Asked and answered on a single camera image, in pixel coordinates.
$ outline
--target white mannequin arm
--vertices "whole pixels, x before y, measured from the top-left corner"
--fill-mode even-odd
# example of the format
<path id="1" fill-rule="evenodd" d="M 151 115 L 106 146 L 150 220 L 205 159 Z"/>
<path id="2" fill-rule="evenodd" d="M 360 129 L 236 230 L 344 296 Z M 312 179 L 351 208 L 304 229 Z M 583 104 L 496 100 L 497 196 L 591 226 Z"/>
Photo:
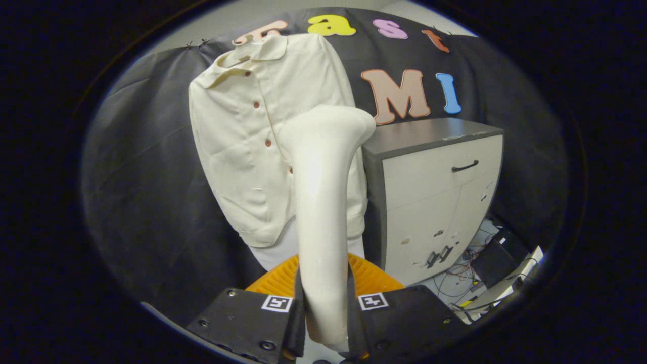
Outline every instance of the white mannequin arm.
<path id="1" fill-rule="evenodd" d="M 289 120 L 281 142 L 292 160 L 299 269 L 310 337 L 348 350 L 346 191 L 351 160 L 375 131 L 373 117 L 348 106 L 317 106 Z"/>

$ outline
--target white cabinet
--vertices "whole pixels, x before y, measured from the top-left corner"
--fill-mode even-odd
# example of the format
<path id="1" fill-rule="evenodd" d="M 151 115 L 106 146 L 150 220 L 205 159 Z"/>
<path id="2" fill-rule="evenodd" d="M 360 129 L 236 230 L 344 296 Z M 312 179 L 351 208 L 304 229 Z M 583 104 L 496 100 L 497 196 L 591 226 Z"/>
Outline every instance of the white cabinet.
<path id="1" fill-rule="evenodd" d="M 496 189 L 503 131 L 460 119 L 379 127 L 364 145 L 368 260 L 409 285 L 462 255 Z"/>

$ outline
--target gray cabinet top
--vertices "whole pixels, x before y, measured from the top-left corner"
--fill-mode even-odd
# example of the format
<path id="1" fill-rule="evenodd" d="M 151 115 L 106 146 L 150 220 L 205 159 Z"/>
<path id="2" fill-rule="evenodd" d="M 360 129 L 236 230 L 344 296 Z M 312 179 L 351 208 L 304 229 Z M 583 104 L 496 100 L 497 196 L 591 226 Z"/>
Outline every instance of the gray cabinet top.
<path id="1" fill-rule="evenodd" d="M 378 126 L 363 152 L 386 159 L 500 134 L 502 129 L 456 118 L 414 120 Z"/>

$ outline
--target yellow letter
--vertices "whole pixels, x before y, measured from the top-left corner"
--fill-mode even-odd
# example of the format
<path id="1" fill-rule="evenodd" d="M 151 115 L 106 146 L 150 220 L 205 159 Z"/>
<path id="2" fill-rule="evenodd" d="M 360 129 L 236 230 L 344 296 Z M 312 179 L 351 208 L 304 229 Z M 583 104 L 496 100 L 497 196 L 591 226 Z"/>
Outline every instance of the yellow letter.
<path id="1" fill-rule="evenodd" d="M 382 69 L 370 69 L 362 72 L 362 78 L 371 84 L 373 97 L 375 97 L 375 124 L 389 124 L 395 120 L 395 114 L 391 112 L 389 103 L 398 113 L 400 119 L 404 119 L 409 109 L 411 117 L 425 117 L 432 110 L 427 105 L 422 89 L 422 72 L 416 69 L 405 69 L 402 73 L 402 84 L 398 85 Z"/>
<path id="2" fill-rule="evenodd" d="M 352 36 L 357 30 L 351 28 L 348 20 L 339 15 L 320 15 L 308 19 L 308 23 L 313 24 L 308 28 L 308 33 L 321 34 L 324 37 L 338 35 L 338 36 Z"/>
<path id="3" fill-rule="evenodd" d="M 258 28 L 252 32 L 249 32 L 247 34 L 251 34 L 254 41 L 259 41 L 264 38 L 263 33 L 267 32 L 268 36 L 280 36 L 281 33 L 279 33 L 276 29 L 283 29 L 287 28 L 287 23 L 283 20 L 277 20 L 271 24 L 265 25 L 264 27 Z M 242 45 L 245 44 L 245 36 L 247 34 L 243 34 L 242 36 L 238 37 L 235 41 L 232 43 L 235 45 Z"/>

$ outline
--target foam letter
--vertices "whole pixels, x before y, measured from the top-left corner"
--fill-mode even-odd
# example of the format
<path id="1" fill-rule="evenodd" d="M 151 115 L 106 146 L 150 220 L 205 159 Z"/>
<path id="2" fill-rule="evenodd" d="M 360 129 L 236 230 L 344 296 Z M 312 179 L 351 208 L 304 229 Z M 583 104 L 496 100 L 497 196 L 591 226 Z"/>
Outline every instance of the foam letter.
<path id="1" fill-rule="evenodd" d="M 338 36 L 352 36 L 357 30 L 351 28 L 348 20 L 339 15 L 320 15 L 308 19 L 308 23 L 313 24 L 308 28 L 308 33 L 321 34 L 324 37 L 338 35 Z"/>
<path id="2" fill-rule="evenodd" d="M 440 49 L 443 52 L 449 53 L 449 48 L 445 47 L 441 43 L 441 38 L 439 36 L 435 35 L 431 30 L 423 30 L 422 32 L 429 37 L 429 40 L 432 41 L 433 45 L 435 45 L 436 48 Z"/>
<path id="3" fill-rule="evenodd" d="M 376 20 L 373 20 L 373 25 L 377 27 L 378 29 L 377 31 L 380 32 L 381 35 L 387 38 L 393 38 L 393 39 L 409 38 L 407 33 L 405 33 L 404 30 L 400 29 L 400 26 L 396 24 L 396 22 L 394 21 L 376 19 Z"/>
<path id="4" fill-rule="evenodd" d="M 252 32 L 249 32 L 247 34 L 252 35 L 252 39 L 254 41 L 259 41 L 263 39 L 265 36 L 263 35 L 264 32 L 267 32 L 266 36 L 280 36 L 281 33 L 278 32 L 277 29 L 284 29 L 287 28 L 287 22 L 283 20 L 277 20 L 271 24 L 265 25 L 264 27 L 258 28 Z M 242 36 L 238 37 L 235 41 L 232 43 L 234 45 L 242 45 L 245 44 L 247 41 L 245 40 L 245 36 L 247 34 L 243 34 Z"/>
<path id="5" fill-rule="evenodd" d="M 445 112 L 448 114 L 458 114 L 461 112 L 461 106 L 456 99 L 456 90 L 454 89 L 454 77 L 446 73 L 437 73 L 436 78 L 443 86 L 445 93 Z"/>
<path id="6" fill-rule="evenodd" d="M 416 69 L 405 69 L 402 73 L 402 83 L 398 86 L 395 81 L 382 69 L 370 69 L 362 72 L 362 78 L 371 84 L 375 97 L 375 124 L 389 124 L 395 120 L 389 103 L 401 119 L 408 113 L 411 117 L 424 117 L 432 111 L 427 105 L 422 89 L 422 72 Z"/>

